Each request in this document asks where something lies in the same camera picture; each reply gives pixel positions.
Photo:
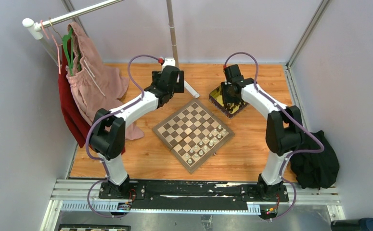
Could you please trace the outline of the wooden chess board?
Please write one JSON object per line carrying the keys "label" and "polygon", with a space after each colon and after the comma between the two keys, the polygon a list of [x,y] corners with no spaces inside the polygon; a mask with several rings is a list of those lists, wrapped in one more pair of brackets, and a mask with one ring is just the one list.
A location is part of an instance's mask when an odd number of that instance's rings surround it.
{"label": "wooden chess board", "polygon": [[235,135],[197,99],[153,127],[153,132],[189,173],[195,172]]}

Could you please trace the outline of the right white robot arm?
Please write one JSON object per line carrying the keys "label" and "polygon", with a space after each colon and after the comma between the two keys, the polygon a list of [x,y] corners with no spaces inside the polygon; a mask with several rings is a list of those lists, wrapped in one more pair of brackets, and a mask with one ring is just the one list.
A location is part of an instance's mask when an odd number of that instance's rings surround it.
{"label": "right white robot arm", "polygon": [[266,119],[265,140],[269,156],[258,177],[257,194],[263,201],[272,199],[282,188],[283,173],[289,154],[304,139],[301,112],[297,106],[287,106],[271,97],[252,78],[244,78],[238,65],[224,66],[225,82],[221,83],[223,103],[244,101]]}

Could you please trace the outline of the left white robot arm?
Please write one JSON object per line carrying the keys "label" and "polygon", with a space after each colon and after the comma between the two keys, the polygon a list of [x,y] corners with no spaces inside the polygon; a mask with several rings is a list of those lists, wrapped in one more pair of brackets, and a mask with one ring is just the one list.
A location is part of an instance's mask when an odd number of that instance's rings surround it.
{"label": "left white robot arm", "polygon": [[129,194],[129,175],[122,160],[126,131],[131,124],[168,103],[176,93],[184,92],[184,72],[167,65],[152,72],[150,86],[139,96],[110,111],[101,108],[96,112],[88,142],[97,153],[106,172],[106,183],[118,199]]}

